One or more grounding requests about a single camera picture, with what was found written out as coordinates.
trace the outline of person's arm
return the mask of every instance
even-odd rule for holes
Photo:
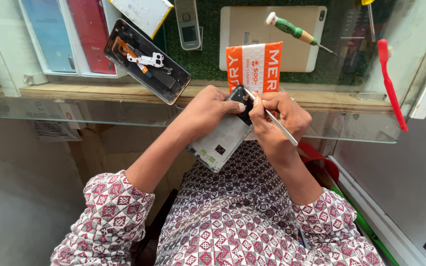
[[[52,265],[128,265],[132,241],[144,238],[144,222],[154,202],[151,193],[175,157],[213,130],[225,113],[245,110],[238,102],[224,102],[227,96],[206,87],[126,171],[90,179],[84,189],[87,208],[55,248]]]
[[[293,201],[295,223],[304,232],[311,254],[317,257],[314,263],[348,265],[353,260],[356,264],[383,265],[376,248],[356,231],[356,212],[351,205],[320,187],[292,143],[265,119],[264,108],[279,110],[281,124],[297,141],[310,125],[311,116],[285,92],[258,95],[249,113],[257,141]]]

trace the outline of wooden shelf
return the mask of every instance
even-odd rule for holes
[[[204,86],[188,86],[176,101],[187,104]],[[388,102],[357,100],[349,92],[310,89],[286,89],[302,108],[309,112],[393,114]],[[155,94],[137,83],[63,81],[20,89],[22,97],[34,99],[71,99],[163,103]]]

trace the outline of gray feature phone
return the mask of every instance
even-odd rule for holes
[[[175,13],[177,15],[180,43],[184,50],[200,48],[200,27],[198,26],[198,14],[195,0],[175,0]]]

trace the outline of red brush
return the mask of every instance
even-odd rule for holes
[[[387,95],[389,96],[390,104],[394,110],[397,121],[399,122],[400,128],[407,132],[407,124],[405,123],[404,116],[402,116],[402,111],[400,111],[399,101],[395,95],[394,85],[392,84],[389,74],[387,73],[387,62],[389,61],[389,49],[387,47],[387,40],[380,40],[377,42],[377,48],[379,49],[379,61],[382,66],[382,75],[384,76],[384,86],[387,90]]]

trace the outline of sleeve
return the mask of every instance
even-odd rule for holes
[[[324,188],[315,202],[292,208],[316,264],[384,266],[376,248],[356,230],[356,211],[333,191]]]
[[[128,250],[144,238],[154,194],[136,189],[124,171],[95,176],[84,194],[87,208],[55,248],[51,265],[129,265]]]

